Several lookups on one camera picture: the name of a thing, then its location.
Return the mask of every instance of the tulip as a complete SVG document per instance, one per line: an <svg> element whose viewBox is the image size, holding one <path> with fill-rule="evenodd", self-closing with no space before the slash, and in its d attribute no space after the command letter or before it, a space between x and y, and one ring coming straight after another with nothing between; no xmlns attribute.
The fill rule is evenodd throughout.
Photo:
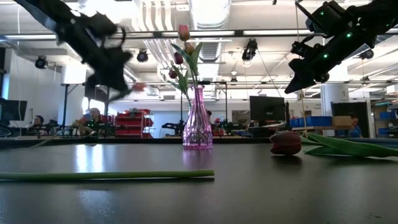
<svg viewBox="0 0 398 224"><path fill-rule="evenodd" d="M181 65L182 63L184 63L184 59L182 58L182 56L180 55L180 53L175 52L174 53L174 62L177 65Z"/></svg>
<svg viewBox="0 0 398 224"><path fill-rule="evenodd" d="M174 70L170 70L169 77L172 79L177 78L177 72L175 72Z"/></svg>
<svg viewBox="0 0 398 224"><path fill-rule="evenodd" d="M132 89L135 91L144 91L145 87L146 85L143 83L136 83L135 85L132 86Z"/></svg>
<svg viewBox="0 0 398 224"><path fill-rule="evenodd" d="M195 48L192 46L190 43L185 43L184 51L188 54L191 55Z"/></svg>
<svg viewBox="0 0 398 224"><path fill-rule="evenodd" d="M189 34L189 29L187 25L180 25L178 27L178 37L184 42L189 40L191 35Z"/></svg>

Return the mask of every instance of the computer monitor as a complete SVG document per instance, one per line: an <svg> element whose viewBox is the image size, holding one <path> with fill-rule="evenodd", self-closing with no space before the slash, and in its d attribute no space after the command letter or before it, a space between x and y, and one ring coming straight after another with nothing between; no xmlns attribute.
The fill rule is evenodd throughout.
<svg viewBox="0 0 398 224"><path fill-rule="evenodd" d="M0 102L0 121L23 121L25 120L25 112L27 101L4 100Z"/></svg>
<svg viewBox="0 0 398 224"><path fill-rule="evenodd" d="M250 96L250 119L254 121L285 121L285 98Z"/></svg>

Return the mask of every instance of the black table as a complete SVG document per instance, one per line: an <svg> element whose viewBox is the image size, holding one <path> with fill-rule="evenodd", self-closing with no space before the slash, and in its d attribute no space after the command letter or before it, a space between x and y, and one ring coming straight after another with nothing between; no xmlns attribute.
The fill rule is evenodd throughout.
<svg viewBox="0 0 398 224"><path fill-rule="evenodd" d="M0 223L397 223L398 162L275 157L269 144L49 146L0 151L8 172L214 169L215 180L0 183Z"/></svg>

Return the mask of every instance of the pink glass vase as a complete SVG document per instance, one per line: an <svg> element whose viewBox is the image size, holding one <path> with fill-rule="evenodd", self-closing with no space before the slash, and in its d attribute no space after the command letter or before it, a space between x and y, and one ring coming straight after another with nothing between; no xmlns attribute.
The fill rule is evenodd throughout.
<svg viewBox="0 0 398 224"><path fill-rule="evenodd" d="M203 88L194 88L195 97L182 135L184 149L205 150L213 148L213 133L203 102Z"/></svg>

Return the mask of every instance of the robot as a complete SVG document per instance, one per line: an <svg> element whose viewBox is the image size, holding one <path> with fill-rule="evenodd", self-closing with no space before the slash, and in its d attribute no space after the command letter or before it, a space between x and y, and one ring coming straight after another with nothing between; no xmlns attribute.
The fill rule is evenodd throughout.
<svg viewBox="0 0 398 224"><path fill-rule="evenodd" d="M306 24L313 34L292 44L291 52L301 58L289 63L295 75L286 88L286 93L310 87L316 82L327 82L328 72L333 67L363 44L374 48L377 35L385 34L398 24L396 0L373 0L364 6L350 6L347 10L335 1L324 2L313 14L305 10L300 1L302 0L297 0L295 4L308 17ZM68 43L82 57L82 63L87 63L95 71L87 85L101 84L114 88L120 91L116 98L130 92L123 78L123 66L132 55L122 49L126 38L123 28L99 13L88 17L73 12L60 0L15 2L54 32L59 44ZM106 48L105 39L117 33L119 28L123 32L122 42L117 47ZM331 40L324 46L316 44L310 47L305 44L317 35Z"/></svg>

